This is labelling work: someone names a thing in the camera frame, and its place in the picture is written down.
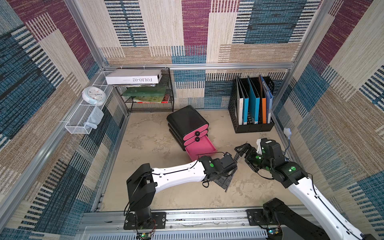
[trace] white wire basket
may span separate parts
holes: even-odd
[[[71,134],[91,133],[93,128],[89,127],[88,125],[84,127],[84,123],[87,121],[89,115],[91,114],[94,108],[99,108],[100,110],[102,110],[104,105],[108,102],[108,98],[113,90],[113,86],[107,84],[105,76],[110,73],[111,71],[104,71],[100,73],[96,81],[92,84],[92,86],[100,88],[104,91],[106,95],[105,102],[102,105],[97,106],[99,102],[97,102],[96,104],[89,104],[86,101],[82,100],[81,103],[77,106],[74,113],[71,115],[68,122],[65,124],[65,128],[68,130],[68,132],[70,132]]]

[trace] green book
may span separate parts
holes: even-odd
[[[128,88],[122,95],[125,97],[164,97],[167,87]]]
[[[164,96],[150,96],[150,97],[134,97],[134,102],[148,102],[148,103],[161,103],[164,99]]]

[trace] white clock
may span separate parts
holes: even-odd
[[[83,90],[82,97],[89,104],[101,106],[106,101],[106,95],[100,88],[90,86]]]

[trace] pink drawer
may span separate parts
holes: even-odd
[[[202,132],[200,133],[200,135],[199,135],[198,137],[195,137],[195,136],[191,137],[190,139],[188,139],[188,140],[186,140],[186,141],[184,142],[184,146],[188,146],[188,145],[190,145],[191,143],[193,143],[194,141],[196,141],[196,142],[200,141],[200,139],[201,139],[203,136],[207,135],[207,133],[208,133],[208,130],[204,130],[204,131],[202,131]]]
[[[188,139],[190,139],[190,138],[192,138],[192,137],[199,137],[200,134],[201,134],[201,132],[204,131],[204,130],[206,130],[207,128],[208,128],[208,124],[205,124],[205,125],[199,127],[198,129],[196,129],[196,130],[194,130],[194,131],[188,133],[187,135],[185,135],[185,136],[183,137],[183,140],[186,141],[186,140],[188,140]]]
[[[204,156],[202,154],[210,156],[213,153],[217,152],[215,146],[209,140],[207,135],[200,138],[200,141],[198,141],[198,142],[195,141],[195,142],[191,143],[190,145],[186,146],[185,150],[187,151],[187,153],[188,153],[188,155],[192,161],[197,160],[199,158],[199,156]]]

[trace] power plug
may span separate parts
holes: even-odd
[[[288,128],[288,127],[285,127],[285,128],[284,128],[284,135],[285,135],[288,139],[291,139],[291,135],[292,135],[291,129]]]

